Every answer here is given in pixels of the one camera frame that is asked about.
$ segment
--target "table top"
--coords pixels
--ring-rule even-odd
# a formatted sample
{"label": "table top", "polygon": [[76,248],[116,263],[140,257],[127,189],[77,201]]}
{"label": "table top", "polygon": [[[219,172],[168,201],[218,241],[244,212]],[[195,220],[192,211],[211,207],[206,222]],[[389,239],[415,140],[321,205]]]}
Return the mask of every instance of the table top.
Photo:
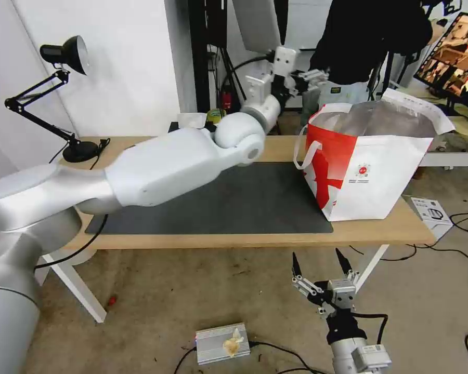
{"label": "table top", "polygon": [[[101,154],[95,169],[108,166],[124,149],[149,139],[149,137],[112,137]],[[99,138],[82,140],[99,142]],[[296,136],[269,136],[264,154],[258,162],[288,162],[293,160]],[[88,169],[94,160],[64,165]],[[80,213],[83,227],[80,233],[65,246],[76,250],[92,237],[85,234],[92,216]],[[155,248],[244,248],[244,247],[301,247],[344,246],[380,244],[421,244],[435,241],[431,231],[400,198],[384,220],[333,222],[331,234],[231,234],[231,235],[104,235],[92,244],[93,249],[155,249]]]}

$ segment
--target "red and white bag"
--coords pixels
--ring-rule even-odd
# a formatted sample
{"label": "red and white bag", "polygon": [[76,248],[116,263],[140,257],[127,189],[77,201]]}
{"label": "red and white bag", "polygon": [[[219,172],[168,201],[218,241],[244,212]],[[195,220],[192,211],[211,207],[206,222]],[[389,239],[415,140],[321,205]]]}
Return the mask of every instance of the red and white bag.
{"label": "red and white bag", "polygon": [[[296,160],[307,131],[303,163]],[[327,104],[308,121],[295,145],[329,221],[383,219],[394,207],[433,138],[454,130],[436,106],[388,89],[382,100]]]}

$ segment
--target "lamp base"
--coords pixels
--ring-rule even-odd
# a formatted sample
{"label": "lamp base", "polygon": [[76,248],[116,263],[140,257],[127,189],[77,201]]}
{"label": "lamp base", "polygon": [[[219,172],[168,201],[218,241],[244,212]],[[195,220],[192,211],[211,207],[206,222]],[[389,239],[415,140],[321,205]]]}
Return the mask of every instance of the lamp base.
{"label": "lamp base", "polygon": [[67,162],[83,162],[99,155],[99,146],[92,142],[79,142],[70,144],[62,156]]}

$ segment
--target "red object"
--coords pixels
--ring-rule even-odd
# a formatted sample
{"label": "red object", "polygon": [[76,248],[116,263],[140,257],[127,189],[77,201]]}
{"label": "red object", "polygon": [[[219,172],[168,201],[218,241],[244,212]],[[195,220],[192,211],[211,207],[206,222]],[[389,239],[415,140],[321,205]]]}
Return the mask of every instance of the red object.
{"label": "red object", "polygon": [[232,106],[232,95],[230,92],[222,92],[222,108],[227,110]]}
{"label": "red object", "polygon": [[116,295],[111,296],[108,302],[106,303],[106,308],[115,305],[117,300],[118,300],[118,297]]}
{"label": "red object", "polygon": [[[323,209],[330,199],[328,186],[342,188],[357,138],[316,126],[308,126],[307,149],[314,140],[322,144],[322,150],[318,150],[312,159],[312,166],[317,182],[316,200],[319,208]],[[367,171],[367,168],[363,167],[359,172],[362,169],[364,173]]]}

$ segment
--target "black shirt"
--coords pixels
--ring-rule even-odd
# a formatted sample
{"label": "black shirt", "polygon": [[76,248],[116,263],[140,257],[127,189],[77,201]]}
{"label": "black shirt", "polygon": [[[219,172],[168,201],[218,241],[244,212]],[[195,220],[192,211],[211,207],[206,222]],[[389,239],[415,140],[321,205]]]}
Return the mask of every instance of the black shirt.
{"label": "black shirt", "polygon": [[338,84],[366,82],[387,51],[415,53],[431,38],[419,0],[333,0],[310,69],[329,70]]}

